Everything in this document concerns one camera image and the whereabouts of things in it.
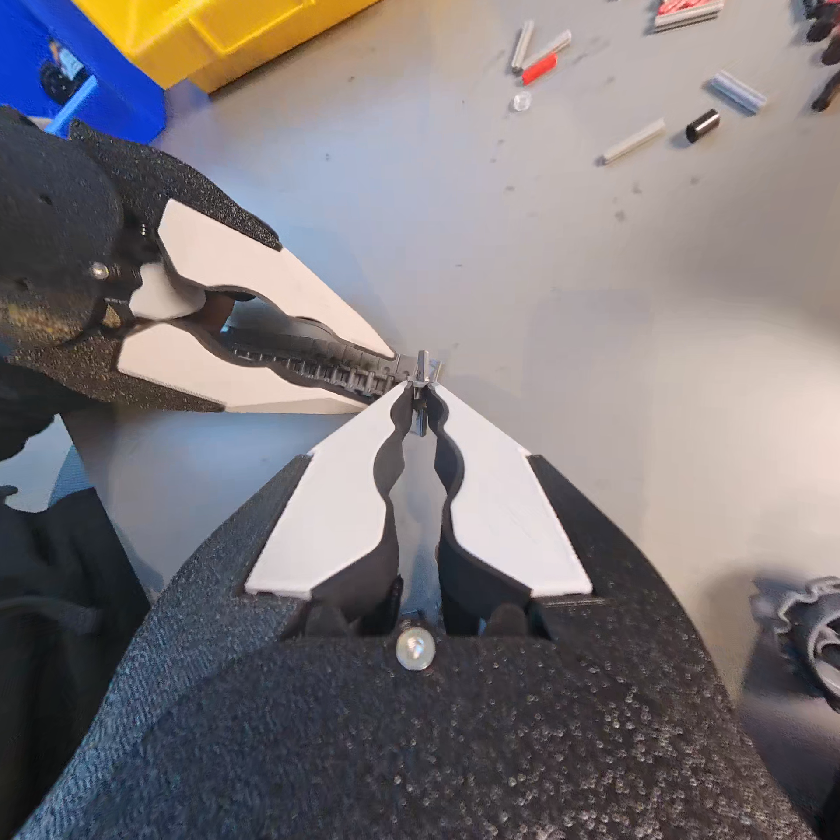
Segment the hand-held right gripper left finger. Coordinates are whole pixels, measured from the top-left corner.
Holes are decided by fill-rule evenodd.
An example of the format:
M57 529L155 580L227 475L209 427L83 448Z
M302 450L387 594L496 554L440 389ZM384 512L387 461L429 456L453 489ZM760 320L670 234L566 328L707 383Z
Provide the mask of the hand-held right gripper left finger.
M330 605L350 623L386 601L399 563L391 492L405 468L413 398L410 382L391 389L308 453L248 594Z

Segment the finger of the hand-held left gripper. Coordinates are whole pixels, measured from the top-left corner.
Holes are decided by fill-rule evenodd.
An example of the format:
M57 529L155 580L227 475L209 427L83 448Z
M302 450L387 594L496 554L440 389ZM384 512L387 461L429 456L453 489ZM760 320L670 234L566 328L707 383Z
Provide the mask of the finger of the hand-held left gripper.
M117 370L226 413L358 413L387 391L387 359L288 318L258 298L216 329L200 311L169 321L134 316Z
M244 292L290 319L320 324L339 341L380 358L396 352L362 316L287 248L275 250L173 199L157 238L162 262L140 270L133 315L169 321L198 312L211 291Z

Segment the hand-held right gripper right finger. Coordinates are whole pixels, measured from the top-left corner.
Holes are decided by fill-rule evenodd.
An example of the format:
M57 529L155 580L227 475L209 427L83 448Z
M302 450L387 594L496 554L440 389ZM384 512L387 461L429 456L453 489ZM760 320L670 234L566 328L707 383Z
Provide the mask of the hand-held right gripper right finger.
M437 572L446 631L478 634L511 605L594 594L532 454L447 388L426 388L444 491Z

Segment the grey track link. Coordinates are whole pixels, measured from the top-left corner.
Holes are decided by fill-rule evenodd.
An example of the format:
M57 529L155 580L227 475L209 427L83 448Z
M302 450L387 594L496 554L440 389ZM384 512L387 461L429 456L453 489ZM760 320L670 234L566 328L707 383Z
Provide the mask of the grey track link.
M410 383L413 389L412 433L420 438L425 437L428 430L427 398L429 388L438 382L438 377L442 369L443 363L439 360L433 360L428 351L420 350L418 352L415 370Z

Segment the person's left forearm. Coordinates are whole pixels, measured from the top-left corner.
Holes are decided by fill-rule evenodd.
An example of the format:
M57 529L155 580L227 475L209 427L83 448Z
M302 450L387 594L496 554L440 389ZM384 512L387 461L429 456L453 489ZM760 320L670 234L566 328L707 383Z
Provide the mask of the person's left forearm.
M66 401L66 390L50 378L1 363L1 460L19 454L31 437L51 425Z

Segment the light grey desk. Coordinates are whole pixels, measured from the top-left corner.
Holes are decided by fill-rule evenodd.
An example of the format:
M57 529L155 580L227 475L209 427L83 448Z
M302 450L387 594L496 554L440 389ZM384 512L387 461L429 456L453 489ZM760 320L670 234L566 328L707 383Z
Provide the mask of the light grey desk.
M624 530L735 702L753 580L838 574L838 102L811 110L832 68L792 3L654 34L656 2L381 2L175 87L159 138ZM526 59L572 42L524 87L528 18Z

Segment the blue plastic bin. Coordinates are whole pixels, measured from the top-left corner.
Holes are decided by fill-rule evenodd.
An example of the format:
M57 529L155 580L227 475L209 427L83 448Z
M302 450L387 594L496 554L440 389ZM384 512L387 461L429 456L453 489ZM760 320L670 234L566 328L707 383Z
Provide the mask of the blue plastic bin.
M163 89L132 65L74 2L1 2L1 103L30 118L59 119L66 101L49 95L50 83L71 100L88 78L96 81L70 119L140 143L165 128Z

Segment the yellow plastic bin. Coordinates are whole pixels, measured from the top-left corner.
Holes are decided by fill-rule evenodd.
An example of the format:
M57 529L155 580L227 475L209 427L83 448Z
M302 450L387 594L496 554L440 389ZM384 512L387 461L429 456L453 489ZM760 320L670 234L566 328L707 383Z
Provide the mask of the yellow plastic bin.
M211 93L374 5L373 1L76 1L161 88Z

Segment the black yellow toy brick vehicle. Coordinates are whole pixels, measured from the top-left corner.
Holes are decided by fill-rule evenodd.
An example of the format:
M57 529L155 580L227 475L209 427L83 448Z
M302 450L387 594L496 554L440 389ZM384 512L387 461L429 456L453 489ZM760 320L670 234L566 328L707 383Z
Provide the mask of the black yellow toy brick vehicle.
M821 801L838 775L838 577L766 574L753 586L741 722L791 798Z

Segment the pale grey brick pin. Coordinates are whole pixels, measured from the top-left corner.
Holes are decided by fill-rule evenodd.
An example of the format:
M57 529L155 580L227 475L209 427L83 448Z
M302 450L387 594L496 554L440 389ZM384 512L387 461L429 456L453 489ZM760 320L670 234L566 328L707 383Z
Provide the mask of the pale grey brick pin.
M703 88L744 115L755 116L767 106L769 98L725 70L719 70L703 83Z

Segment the cluster of small brick parts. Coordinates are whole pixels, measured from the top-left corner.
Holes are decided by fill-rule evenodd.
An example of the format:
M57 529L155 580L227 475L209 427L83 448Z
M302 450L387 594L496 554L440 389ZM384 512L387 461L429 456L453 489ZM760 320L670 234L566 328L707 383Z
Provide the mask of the cluster of small brick parts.
M808 28L805 40L809 44L826 43L820 61L825 67L838 67L839 63L839 2L801 1L793 2L801 11ZM657 34L671 29L683 28L716 18L725 3L722 1L670 1L660 2L653 21ZM838 99L839 73L830 76L822 90L812 102L814 112L824 112Z

